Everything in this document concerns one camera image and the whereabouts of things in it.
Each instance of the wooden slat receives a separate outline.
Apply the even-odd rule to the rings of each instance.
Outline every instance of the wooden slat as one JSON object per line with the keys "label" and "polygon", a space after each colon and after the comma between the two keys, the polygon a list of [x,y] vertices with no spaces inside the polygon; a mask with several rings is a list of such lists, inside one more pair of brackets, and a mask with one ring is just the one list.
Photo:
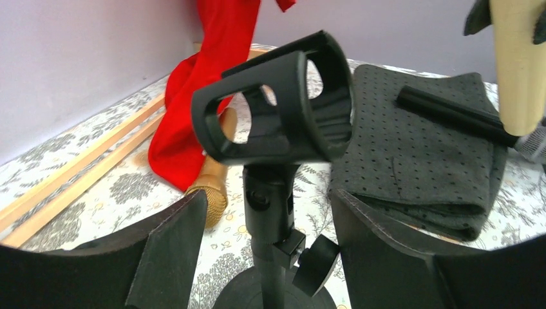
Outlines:
{"label": "wooden slat", "polygon": [[164,105],[164,100],[164,94],[153,99],[119,126],[99,138],[83,153],[76,156],[76,158],[63,165],[63,167],[55,171],[41,183],[32,187],[24,195],[2,209],[0,211],[0,232],[7,229],[15,220],[34,208],[40,201],[51,195],[51,193],[68,182],[79,171],[115,145],[123,136],[126,136],[153,113],[158,111]]}
{"label": "wooden slat", "polygon": [[123,158],[131,153],[138,145],[152,135],[163,115],[161,113],[150,120],[144,127],[138,130],[133,136],[128,138],[123,144],[110,153],[105,159],[101,160],[89,172],[81,176],[75,183],[60,193],[50,203],[36,212],[30,219],[17,227],[11,234],[7,235],[1,241],[4,246],[18,248],[27,242],[34,234],[40,231],[48,222],[60,214],[66,207],[73,203],[79,196],[87,191],[108,171],[116,166]]}

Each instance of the black fabric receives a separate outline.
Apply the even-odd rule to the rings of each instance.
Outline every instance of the black fabric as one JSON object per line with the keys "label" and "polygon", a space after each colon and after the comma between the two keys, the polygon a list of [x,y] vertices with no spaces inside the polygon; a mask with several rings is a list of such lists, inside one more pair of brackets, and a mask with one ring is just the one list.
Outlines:
{"label": "black fabric", "polygon": [[489,0],[476,0],[466,17],[464,35],[473,35],[491,26]]}
{"label": "black fabric", "polygon": [[538,18],[538,21],[536,22],[536,26],[534,27],[534,37],[533,41],[534,44],[543,44],[546,42],[546,8],[544,9],[544,12],[540,14],[540,17]]}
{"label": "black fabric", "polygon": [[499,190],[506,147],[398,108],[395,99],[410,85],[497,115],[481,76],[429,79],[363,65],[353,80],[356,128],[332,164],[330,188],[404,223],[476,239]]}

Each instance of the white wall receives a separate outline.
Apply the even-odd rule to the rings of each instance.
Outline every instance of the white wall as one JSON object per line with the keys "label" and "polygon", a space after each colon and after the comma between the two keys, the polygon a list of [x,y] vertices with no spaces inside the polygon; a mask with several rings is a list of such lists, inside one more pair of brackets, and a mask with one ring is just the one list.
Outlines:
{"label": "white wall", "polygon": [[1,0],[0,165],[167,75],[192,0]]}
{"label": "white wall", "polygon": [[477,71],[495,80],[491,27],[462,35],[475,0],[298,0],[281,13],[262,1],[254,42],[279,46],[320,29],[347,57],[445,75]]}

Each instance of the red cloth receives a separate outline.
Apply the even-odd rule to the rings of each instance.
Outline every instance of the red cloth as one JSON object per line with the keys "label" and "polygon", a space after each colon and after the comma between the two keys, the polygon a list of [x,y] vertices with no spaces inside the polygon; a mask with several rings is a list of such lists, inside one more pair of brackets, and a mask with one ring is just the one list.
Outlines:
{"label": "red cloth", "polygon": [[[283,12],[295,2],[277,0]],[[260,0],[197,0],[204,33],[201,50],[182,61],[169,76],[166,113],[148,152],[154,173],[182,191],[195,181],[205,160],[191,125],[192,94],[247,60],[259,6]],[[218,112],[230,100],[223,100]]]}

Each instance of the floral bedsheet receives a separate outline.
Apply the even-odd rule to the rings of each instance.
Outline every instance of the floral bedsheet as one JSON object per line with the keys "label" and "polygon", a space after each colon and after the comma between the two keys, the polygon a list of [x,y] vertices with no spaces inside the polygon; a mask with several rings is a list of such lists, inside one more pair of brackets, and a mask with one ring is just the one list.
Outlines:
{"label": "floral bedsheet", "polygon": [[[255,48],[271,49],[255,45]],[[352,70],[363,62],[348,60]],[[382,66],[390,70],[425,77],[440,75]],[[80,151],[120,124],[152,98],[164,91],[166,78],[122,100],[74,128],[38,145],[0,167],[0,209],[45,179],[54,170],[74,159]],[[485,84],[487,94],[497,105],[496,85]],[[313,68],[308,73],[311,95],[319,93],[321,81]],[[231,106],[238,111],[236,139],[243,140],[250,129],[250,113],[241,95]],[[77,201],[45,226],[24,245],[25,250],[71,249],[89,240],[110,234],[142,220],[183,194],[154,175],[147,162],[150,140],[145,141]],[[99,162],[112,149],[95,162]],[[56,190],[34,210],[18,220],[0,238],[20,225],[45,203],[56,197],[90,169],[83,170]],[[328,164],[308,164],[300,168],[294,185],[296,226],[312,243],[319,234],[335,240],[330,204],[326,197],[330,168]],[[191,293],[190,309],[211,308],[222,288],[239,272],[252,265],[249,234],[245,227],[242,167],[229,168],[227,187],[229,206],[223,219],[203,235],[198,267]],[[530,164],[512,154],[495,206],[478,240],[465,245],[494,249],[519,243],[546,233],[546,177],[540,165]],[[338,309],[350,308],[341,261],[326,284]]]}

